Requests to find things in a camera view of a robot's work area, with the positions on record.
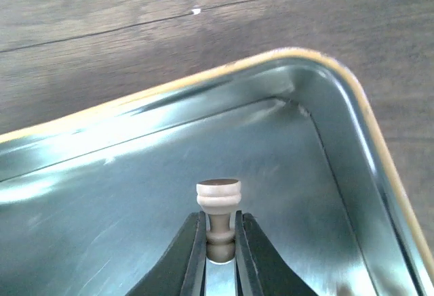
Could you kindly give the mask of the light pawn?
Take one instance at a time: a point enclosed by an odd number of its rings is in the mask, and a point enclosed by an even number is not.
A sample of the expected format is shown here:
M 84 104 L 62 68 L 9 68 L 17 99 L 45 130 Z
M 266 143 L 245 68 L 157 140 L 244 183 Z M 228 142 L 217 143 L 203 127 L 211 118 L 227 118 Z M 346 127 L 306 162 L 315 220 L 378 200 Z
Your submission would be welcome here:
M 197 203 L 208 216 L 206 255 L 212 263 L 226 264 L 235 256 L 235 231 L 231 214 L 241 201 L 241 182 L 237 179 L 209 179 L 196 185 Z

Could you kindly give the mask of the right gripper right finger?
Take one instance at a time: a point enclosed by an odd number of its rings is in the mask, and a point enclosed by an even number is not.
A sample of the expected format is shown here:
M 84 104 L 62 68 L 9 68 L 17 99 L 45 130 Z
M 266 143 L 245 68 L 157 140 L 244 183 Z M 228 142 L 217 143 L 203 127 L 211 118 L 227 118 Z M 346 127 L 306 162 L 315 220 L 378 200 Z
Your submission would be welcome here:
M 282 259 L 254 216 L 235 214 L 235 290 L 237 295 L 315 295 Z

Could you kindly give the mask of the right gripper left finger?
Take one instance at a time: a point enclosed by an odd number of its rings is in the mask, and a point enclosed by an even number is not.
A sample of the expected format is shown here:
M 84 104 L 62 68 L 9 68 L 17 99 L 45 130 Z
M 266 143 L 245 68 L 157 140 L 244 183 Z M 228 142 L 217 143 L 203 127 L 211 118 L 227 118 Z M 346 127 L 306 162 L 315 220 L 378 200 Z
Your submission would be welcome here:
M 205 213 L 191 213 L 165 253 L 128 295 L 205 295 L 206 240 Z

